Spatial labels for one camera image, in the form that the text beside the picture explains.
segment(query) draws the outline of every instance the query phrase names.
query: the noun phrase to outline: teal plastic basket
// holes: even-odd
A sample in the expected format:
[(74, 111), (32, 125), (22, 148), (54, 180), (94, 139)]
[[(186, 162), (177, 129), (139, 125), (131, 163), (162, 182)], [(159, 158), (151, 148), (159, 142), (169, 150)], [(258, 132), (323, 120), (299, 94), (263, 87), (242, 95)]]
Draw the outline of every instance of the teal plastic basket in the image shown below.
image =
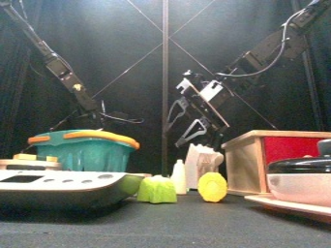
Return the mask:
[(126, 172), (130, 154), (140, 146), (135, 142), (131, 138), (94, 130), (59, 131), (28, 139), (36, 146), (38, 155), (59, 158), (64, 171)]

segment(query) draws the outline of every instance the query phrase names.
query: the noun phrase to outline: wooden box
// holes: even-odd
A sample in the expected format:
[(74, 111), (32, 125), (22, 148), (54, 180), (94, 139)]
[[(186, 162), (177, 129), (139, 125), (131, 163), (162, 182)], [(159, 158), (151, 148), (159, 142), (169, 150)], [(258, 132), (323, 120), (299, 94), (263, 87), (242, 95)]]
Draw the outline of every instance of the wooden box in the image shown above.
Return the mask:
[(331, 133), (254, 130), (226, 142), (227, 192), (242, 196), (269, 193), (269, 164), (318, 156), (317, 143), (325, 139), (331, 139)]

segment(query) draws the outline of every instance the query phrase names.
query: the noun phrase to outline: kitchen scale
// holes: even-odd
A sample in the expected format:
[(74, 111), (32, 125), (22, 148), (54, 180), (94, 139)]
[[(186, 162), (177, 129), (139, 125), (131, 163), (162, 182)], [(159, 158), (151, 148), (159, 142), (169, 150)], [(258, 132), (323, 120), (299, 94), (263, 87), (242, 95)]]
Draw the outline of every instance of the kitchen scale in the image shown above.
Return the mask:
[(92, 210), (134, 196), (143, 174), (0, 170), (0, 208)]

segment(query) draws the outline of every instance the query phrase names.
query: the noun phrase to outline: small white bottle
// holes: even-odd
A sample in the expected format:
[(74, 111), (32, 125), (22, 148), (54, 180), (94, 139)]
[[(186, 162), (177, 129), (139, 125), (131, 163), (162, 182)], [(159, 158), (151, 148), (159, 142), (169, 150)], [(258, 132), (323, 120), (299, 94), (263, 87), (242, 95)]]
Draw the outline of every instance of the small white bottle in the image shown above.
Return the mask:
[(175, 185), (177, 194), (186, 195), (187, 194), (187, 176), (186, 176), (186, 165), (182, 159), (178, 160), (178, 163), (174, 166), (171, 180)]

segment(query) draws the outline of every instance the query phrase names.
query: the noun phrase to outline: metal pole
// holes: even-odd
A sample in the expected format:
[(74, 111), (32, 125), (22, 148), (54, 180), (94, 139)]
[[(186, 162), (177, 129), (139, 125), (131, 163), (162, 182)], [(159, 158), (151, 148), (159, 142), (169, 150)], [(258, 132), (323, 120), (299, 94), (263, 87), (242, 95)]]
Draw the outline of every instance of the metal pole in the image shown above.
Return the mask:
[(162, 174), (169, 175), (169, 138), (163, 132), (166, 130), (169, 118), (169, 63), (170, 63), (170, 43), (169, 43), (169, 0), (163, 0), (163, 105), (162, 105)]
[[(293, 10), (297, 13), (302, 9), (301, 3), (298, 0), (291, 0), (291, 4), (293, 4)], [(315, 78), (314, 78), (314, 72), (313, 72), (313, 67), (311, 67), (310, 49), (307, 49), (303, 52), (302, 56), (303, 56), (303, 63), (305, 63), (305, 68), (306, 68), (306, 77), (307, 77), (307, 81), (309, 81), (310, 100), (311, 100), (315, 126), (317, 126), (318, 131), (325, 131), (326, 127), (325, 127), (325, 123), (322, 120), (319, 98), (318, 98), (317, 87), (315, 87)]]

